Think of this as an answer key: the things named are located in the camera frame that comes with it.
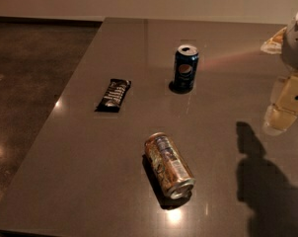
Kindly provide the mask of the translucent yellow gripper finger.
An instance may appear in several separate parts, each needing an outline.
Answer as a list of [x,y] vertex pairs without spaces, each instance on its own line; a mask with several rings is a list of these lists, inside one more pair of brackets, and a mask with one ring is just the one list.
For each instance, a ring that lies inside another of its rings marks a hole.
[[266,40],[261,46],[261,51],[267,54],[281,54],[284,34],[287,28],[284,27]]
[[268,135],[285,132],[298,119],[298,72],[278,77],[273,85],[263,130]]

